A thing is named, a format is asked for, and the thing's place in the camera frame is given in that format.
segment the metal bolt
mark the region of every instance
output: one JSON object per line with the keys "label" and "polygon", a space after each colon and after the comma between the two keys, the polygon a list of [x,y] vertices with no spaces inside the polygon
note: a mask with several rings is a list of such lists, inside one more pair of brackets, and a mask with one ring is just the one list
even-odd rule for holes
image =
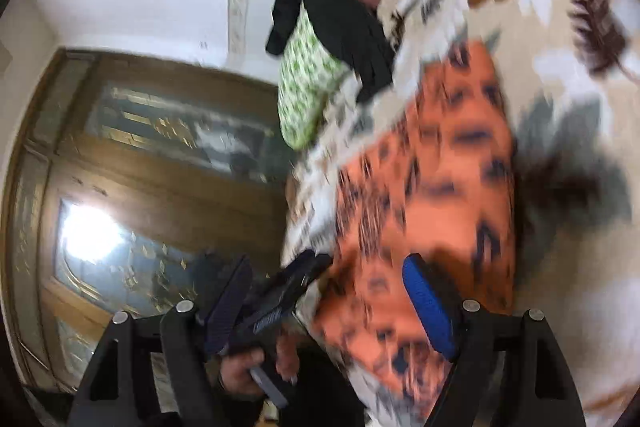
{"label": "metal bolt", "polygon": [[462,307],[468,312],[476,313],[480,309],[480,304],[473,299],[467,299],[462,303]]}
{"label": "metal bolt", "polygon": [[539,310],[537,308],[532,308],[529,310],[529,317],[531,317],[533,320],[540,322],[542,319],[545,318],[545,314],[543,314],[542,310]]}
{"label": "metal bolt", "polygon": [[193,302],[191,301],[180,301],[175,305],[175,309],[178,313],[187,313],[193,310]]}
{"label": "metal bolt", "polygon": [[129,318],[129,314],[127,312],[115,312],[111,321],[114,324],[122,324],[123,322],[127,322]]}

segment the beige wall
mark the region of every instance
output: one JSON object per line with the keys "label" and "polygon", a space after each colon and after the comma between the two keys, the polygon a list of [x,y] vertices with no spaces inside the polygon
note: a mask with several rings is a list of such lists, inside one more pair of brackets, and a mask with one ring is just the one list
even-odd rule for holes
{"label": "beige wall", "polygon": [[[10,0],[0,17],[0,44],[0,192],[4,192],[6,170],[22,117],[58,47],[58,38],[34,0]],[[4,302],[1,304],[6,323]],[[11,345],[15,359],[14,347]]]}

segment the black garment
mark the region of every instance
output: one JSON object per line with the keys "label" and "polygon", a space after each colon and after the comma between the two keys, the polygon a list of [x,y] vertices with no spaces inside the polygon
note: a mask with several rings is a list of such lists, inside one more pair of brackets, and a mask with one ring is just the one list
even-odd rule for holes
{"label": "black garment", "polygon": [[304,2],[314,32],[326,50],[360,75],[358,103],[367,102],[392,83],[394,51],[378,19],[358,0],[276,0],[273,28],[265,46],[268,53],[284,53],[298,21],[300,2]]}
{"label": "black garment", "polygon": [[[317,347],[298,350],[300,371],[291,403],[279,411],[280,427],[364,427],[365,409],[340,371]],[[253,427],[262,401],[234,400],[217,390],[231,427]]]}

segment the person's hand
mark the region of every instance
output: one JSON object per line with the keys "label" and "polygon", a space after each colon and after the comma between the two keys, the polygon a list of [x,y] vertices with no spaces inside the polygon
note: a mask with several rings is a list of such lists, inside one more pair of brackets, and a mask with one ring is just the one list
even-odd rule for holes
{"label": "person's hand", "polygon": [[[276,370],[284,380],[292,380],[298,374],[300,359],[296,347],[300,337],[289,333],[279,336],[276,343]],[[264,360],[261,349],[253,349],[232,357],[225,357],[220,364],[220,380],[228,393],[262,396],[264,393],[249,374],[249,369]]]}

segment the orange patterned fabric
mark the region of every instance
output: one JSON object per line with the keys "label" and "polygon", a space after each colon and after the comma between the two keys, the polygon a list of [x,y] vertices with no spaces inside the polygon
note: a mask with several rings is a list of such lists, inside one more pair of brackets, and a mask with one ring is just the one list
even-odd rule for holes
{"label": "orange patterned fabric", "polygon": [[431,349],[402,261],[418,252],[462,298],[510,311],[511,148],[492,60],[481,42],[465,42],[424,66],[393,129],[340,171],[337,248],[314,326],[423,415],[449,363]]}

